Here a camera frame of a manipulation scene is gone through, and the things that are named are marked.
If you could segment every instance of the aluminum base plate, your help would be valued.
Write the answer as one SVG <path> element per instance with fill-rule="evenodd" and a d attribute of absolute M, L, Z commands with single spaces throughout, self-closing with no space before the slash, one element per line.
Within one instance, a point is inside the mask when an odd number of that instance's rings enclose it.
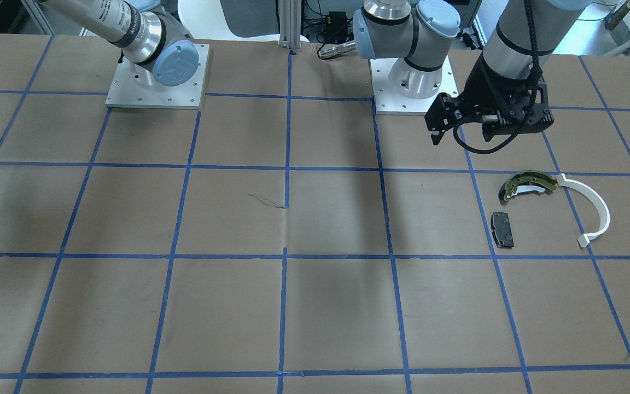
<path fill-rule="evenodd" d="M 425 115 L 437 95 L 428 99 L 415 100 L 405 97 L 393 89 L 388 73 L 398 59 L 371 60 L 371 80 L 376 98 L 376 112 L 385 115 Z M 444 60 L 442 83 L 438 92 L 446 92 L 452 97 L 458 95 L 456 81 L 453 79 L 451 63 Z"/>
<path fill-rule="evenodd" d="M 140 78 L 136 77 L 135 65 L 124 60 L 115 69 L 113 82 L 106 97 L 107 107 L 200 109 L 210 45 L 207 43 L 194 45 L 200 57 L 198 70 L 187 82 L 172 88 L 157 82 L 152 85 L 140 83 L 138 81 Z"/>

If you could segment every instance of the blue tape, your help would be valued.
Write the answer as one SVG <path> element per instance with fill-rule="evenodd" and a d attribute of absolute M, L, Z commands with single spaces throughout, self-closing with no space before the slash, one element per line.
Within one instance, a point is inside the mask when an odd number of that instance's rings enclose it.
<path fill-rule="evenodd" d="M 585 67 L 585 63 L 582 61 L 582 58 L 580 58 L 580 62 L 582 62 L 583 67 Z M 548 148 L 548 152 L 551 154 L 551 158 L 553 159 L 553 165 L 555 165 L 556 170 L 558 172 L 560 172 L 561 168 L 560 165 L 558 165 L 558 160 L 555 159 L 555 155 L 553 154 L 553 149 L 551 148 L 551 144 L 548 140 L 548 138 L 546 137 L 545 133 L 544 133 L 544 142 L 546 143 L 546 147 Z M 568 199 L 568 203 L 570 204 L 570 209 L 573 212 L 573 216 L 575 217 L 575 221 L 577 222 L 577 226 L 578 229 L 580 229 L 581 233 L 585 232 L 585 227 L 582 226 L 582 221 L 580 220 L 580 215 L 578 214 L 578 210 L 575 208 L 575 202 L 573 202 L 573 198 L 570 196 L 570 191 L 568 190 L 568 188 L 563 188 L 563 190 L 565 191 L 565 197 L 567 197 Z M 611 296 L 609 294 L 609 290 L 607 289 L 607 285 L 603 280 L 602 277 L 602 272 L 600 272 L 599 266 L 597 264 L 597 260 L 594 257 L 594 253 L 592 252 L 592 246 L 591 245 L 587 245 L 587 252 L 590 253 L 590 260 L 592 261 L 592 266 L 594 267 L 595 272 L 597 273 L 597 278 L 599 279 L 600 285 L 602 285 L 602 290 L 604 292 L 605 297 L 607 298 L 607 302 L 609 304 L 609 309 L 612 312 L 612 316 L 614 317 L 614 321 L 617 325 L 617 328 L 619 329 L 619 334 L 622 337 L 622 341 L 623 341 L 623 345 L 625 346 L 627 353 L 628 353 L 628 357 L 630 357 L 630 344 L 628 342 L 628 338 L 626 336 L 626 332 L 623 331 L 623 327 L 621 324 L 621 320 L 619 319 L 619 315 L 617 314 L 617 311 L 614 307 L 614 304 L 612 302 Z"/>
<path fill-rule="evenodd" d="M 460 128 L 460 137 L 465 141 L 465 135 L 463 134 L 463 128 Z M 473 189 L 475 190 L 475 199 L 478 202 L 478 209 L 480 210 L 480 216 L 483 221 L 483 228 L 485 229 L 485 238 L 488 242 L 488 248 L 492 255 L 493 265 L 495 266 L 495 274 L 497 274 L 497 280 L 500 284 L 500 291 L 502 292 L 502 298 L 505 302 L 505 308 L 507 309 L 507 317 L 510 320 L 510 327 L 512 327 L 512 336 L 515 338 L 515 345 L 517 346 L 517 355 L 520 359 L 520 367 L 522 368 L 522 375 L 524 378 L 524 384 L 527 387 L 527 394 L 532 394 L 532 383 L 529 381 L 529 374 L 527 371 L 527 361 L 524 359 L 524 352 L 522 350 L 522 342 L 520 341 L 520 334 L 517 331 L 517 322 L 515 322 L 515 316 L 512 313 L 512 305 L 510 304 L 510 297 L 507 294 L 507 288 L 505 287 L 505 280 L 502 277 L 502 270 L 500 269 L 500 263 L 498 256 L 495 253 L 495 248 L 490 235 L 490 227 L 488 226 L 487 217 L 485 216 L 485 207 L 483 207 L 483 201 L 480 198 L 480 189 L 478 188 L 478 181 L 475 177 L 475 170 L 473 169 L 473 162 L 470 159 L 468 150 L 465 150 L 465 159 L 468 162 L 468 170 L 470 170 L 470 179 L 473 182 Z"/>
<path fill-rule="evenodd" d="M 45 56 L 48 54 L 48 50 L 50 50 L 50 45 L 53 42 L 52 38 L 53 36 L 48 38 L 48 43 L 45 45 L 45 49 L 43 49 L 43 53 L 40 55 L 40 59 L 38 60 L 38 64 L 36 65 L 35 70 L 33 70 L 31 79 L 28 80 L 28 84 L 26 85 L 26 90 L 23 92 L 23 95 L 21 96 L 21 100 L 19 100 L 18 105 L 16 106 L 16 110 L 14 111 L 13 115 L 11 115 L 11 119 L 9 120 L 9 123 L 7 124 L 7 128 L 5 128 L 4 132 L 2 133 L 2 137 L 0 138 L 0 150 L 2 149 L 4 140 L 7 139 L 8 133 L 11 131 L 11 127 L 13 126 L 13 123 L 16 120 L 16 117 L 18 116 L 18 113 L 21 111 L 21 107 L 23 107 L 23 102 L 26 99 L 27 92 L 30 91 L 31 86 L 33 85 L 33 81 L 36 79 L 38 72 L 40 71 L 40 66 L 43 65 L 43 60 L 45 60 Z"/>
<path fill-rule="evenodd" d="M 400 301 L 400 282 L 398 282 L 398 265 L 393 252 L 393 237 L 390 234 L 390 215 L 388 214 L 388 198 L 386 195 L 386 180 L 383 172 L 383 154 L 381 151 L 381 141 L 378 135 L 378 123 L 376 122 L 376 103 L 371 102 L 371 113 L 373 119 L 373 135 L 376 142 L 376 157 L 378 160 L 378 177 L 381 182 L 381 197 L 383 202 L 383 219 L 386 224 L 386 239 L 388 241 L 388 254 L 390 257 L 390 273 L 393 277 L 393 292 L 395 293 L 395 309 L 398 314 L 398 330 L 400 331 L 400 352 L 402 354 L 402 369 L 405 373 L 405 389 L 407 394 L 412 394 L 412 380 L 410 379 L 410 364 L 407 359 L 407 339 L 405 339 L 405 322 L 403 321 L 403 304 Z"/>
<path fill-rule="evenodd" d="M 612 120 L 612 124 L 614 125 L 614 128 L 617 130 L 617 133 L 619 134 L 619 138 L 621 138 L 622 140 L 623 147 L 626 148 L 628 152 L 628 157 L 630 157 L 630 148 L 628 147 L 626 138 L 623 137 L 623 133 L 621 129 L 619 128 L 619 125 L 617 124 L 616 119 L 614 119 L 614 114 L 612 114 L 610 108 L 608 107 L 607 102 L 602 96 L 602 92 L 599 91 L 599 88 L 597 87 L 597 83 L 592 78 L 592 74 L 590 74 L 590 70 L 587 69 L 587 65 L 585 64 L 585 61 L 582 59 L 582 56 L 578 56 L 577 58 L 580 59 L 580 63 L 582 64 L 583 69 L 585 69 L 585 73 L 587 74 L 587 77 L 590 78 L 590 82 L 592 82 L 592 86 L 594 87 L 595 92 L 597 92 L 597 95 L 599 96 L 600 101 L 602 101 L 602 105 L 606 109 L 607 114 L 609 115 L 609 119 Z"/>
<path fill-rule="evenodd" d="M 193 162 L 194 153 L 196 151 L 196 141 L 198 140 L 198 132 L 201 123 L 201 112 L 197 112 L 196 121 L 194 123 L 193 137 L 191 139 L 191 147 L 188 152 L 188 159 L 186 160 L 184 180 L 182 185 L 182 196 L 179 198 L 179 206 L 177 209 L 177 224 L 174 227 L 174 235 L 172 238 L 172 248 L 170 249 L 170 261 L 167 264 L 167 278 L 165 281 L 165 291 L 162 296 L 162 306 L 160 307 L 160 318 L 157 323 L 157 332 L 155 334 L 155 344 L 152 350 L 152 358 L 150 359 L 150 371 L 147 378 L 147 386 L 145 387 L 145 393 L 151 394 L 152 385 L 155 377 L 155 370 L 157 369 L 157 358 L 160 354 L 160 343 L 162 341 L 162 330 L 165 326 L 165 316 L 167 314 L 167 302 L 170 297 L 170 287 L 172 286 L 172 274 L 174 267 L 174 260 L 177 256 L 177 244 L 180 231 L 182 230 L 182 217 L 183 208 L 186 202 L 186 192 L 188 190 L 188 183 L 191 176 L 191 164 Z"/>
<path fill-rule="evenodd" d="M 48 47 L 50 47 L 50 42 L 52 42 L 52 37 L 48 41 Z M 69 222 L 67 223 L 67 229 L 65 230 L 65 236 L 62 238 L 62 244 L 60 245 L 60 251 L 58 252 L 57 260 L 55 261 L 55 266 L 52 268 L 52 274 L 50 274 L 50 281 L 48 282 L 48 288 L 45 290 L 45 297 L 43 297 L 43 303 L 40 305 L 40 312 L 38 313 L 38 319 L 36 321 L 36 325 L 33 328 L 33 334 L 31 335 L 31 341 L 28 343 L 28 349 L 26 351 L 26 356 L 23 359 L 23 364 L 21 365 L 21 371 L 19 377 L 16 381 L 16 386 L 14 389 L 14 394 L 19 394 L 21 391 L 21 385 L 23 384 L 23 379 L 25 378 L 26 372 L 28 370 L 28 364 L 30 364 L 31 357 L 33 356 L 33 349 L 36 346 L 36 341 L 38 339 L 38 333 L 40 332 L 40 327 L 43 324 L 43 318 L 45 317 L 45 311 L 48 309 L 48 302 L 50 302 L 50 295 L 53 292 L 53 285 L 55 284 L 55 279 L 57 278 L 57 272 L 60 271 L 60 262 L 62 261 L 62 254 L 65 251 L 65 247 L 67 247 L 67 241 L 69 240 L 69 235 L 72 233 L 72 226 L 74 225 L 74 220 L 77 219 L 77 212 L 79 212 L 79 205 L 82 202 L 82 197 L 84 195 L 85 189 L 89 182 L 89 176 L 92 172 L 92 163 L 96 159 L 98 154 L 98 148 L 101 145 L 101 141 L 103 139 L 103 133 L 106 131 L 106 127 L 108 125 L 108 119 L 110 119 L 110 112 L 112 110 L 109 108 L 106 112 L 106 117 L 103 120 L 103 124 L 101 127 L 101 131 L 98 133 L 97 142 L 94 146 L 94 150 L 92 152 L 91 159 L 89 160 L 89 165 L 87 167 L 87 171 L 84 175 L 84 179 L 82 181 L 82 185 L 79 189 L 79 193 L 77 194 L 77 200 L 74 203 L 74 208 L 72 209 L 72 215 L 69 218 Z"/>

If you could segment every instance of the metal bracket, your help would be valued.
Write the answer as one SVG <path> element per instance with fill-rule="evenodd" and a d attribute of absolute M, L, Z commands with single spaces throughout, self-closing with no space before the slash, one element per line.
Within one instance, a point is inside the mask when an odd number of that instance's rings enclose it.
<path fill-rule="evenodd" d="M 195 43 L 194 46 L 200 57 L 198 70 L 187 82 L 172 88 L 156 82 L 150 72 L 124 59 L 115 69 L 107 107 L 200 109 L 210 45 Z"/>
<path fill-rule="evenodd" d="M 446 92 L 453 97 L 458 95 L 456 81 L 453 79 L 451 63 L 448 57 L 442 66 L 442 83 L 437 94 L 428 99 L 416 100 L 396 92 L 388 75 L 398 59 L 371 60 L 371 81 L 376 98 L 376 112 L 384 115 L 425 115 L 439 92 Z"/>

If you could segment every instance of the white curved plastic part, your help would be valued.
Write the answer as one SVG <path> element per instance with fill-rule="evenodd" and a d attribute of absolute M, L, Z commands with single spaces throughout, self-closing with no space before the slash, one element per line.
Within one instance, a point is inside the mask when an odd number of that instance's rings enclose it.
<path fill-rule="evenodd" d="M 604 234 L 604 232 L 609 228 L 609 224 L 611 222 L 609 208 L 602 197 L 597 194 L 592 187 L 589 187 L 582 182 L 568 179 L 565 177 L 565 174 L 558 174 L 556 180 L 558 181 L 558 186 L 568 187 L 576 192 L 580 192 L 580 194 L 587 197 L 594 207 L 597 208 L 597 213 L 599 214 L 599 229 L 593 233 L 585 233 L 577 237 L 577 243 L 580 244 L 580 247 L 587 247 L 591 240 Z"/>
<path fill-rule="evenodd" d="M 182 25 L 191 37 L 206 40 L 237 40 L 238 42 L 277 42 L 280 34 L 266 34 L 257 37 L 240 37 L 227 26 L 225 13 L 220 0 L 178 0 L 177 10 Z M 301 36 L 302 42 L 308 39 Z"/>

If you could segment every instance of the wire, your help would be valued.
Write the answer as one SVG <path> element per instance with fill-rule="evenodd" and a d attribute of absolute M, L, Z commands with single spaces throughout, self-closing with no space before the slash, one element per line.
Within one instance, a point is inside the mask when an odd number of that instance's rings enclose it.
<path fill-rule="evenodd" d="M 468 152 L 473 154 L 493 154 L 498 150 L 506 147 L 512 140 L 517 138 L 522 132 L 522 129 L 527 125 L 528 120 L 533 115 L 533 107 L 536 104 L 536 95 L 538 94 L 538 82 L 541 78 L 542 70 L 538 63 L 538 44 L 536 40 L 536 26 L 534 24 L 532 5 L 530 4 L 530 0 L 524 0 L 524 11 L 527 13 L 527 23 L 529 27 L 529 40 L 532 43 L 532 70 L 529 73 L 529 77 L 527 78 L 527 82 L 529 82 L 529 88 L 532 90 L 532 94 L 529 98 L 529 105 L 524 109 L 524 117 L 522 122 L 517 127 L 517 130 L 510 135 L 504 142 L 500 143 L 496 147 L 492 149 L 475 149 L 470 145 L 463 142 L 458 135 L 458 129 L 464 124 L 468 123 L 468 118 L 462 119 L 459 123 L 457 123 L 453 127 L 453 139 L 463 147 L 463 149 L 468 150 Z"/>

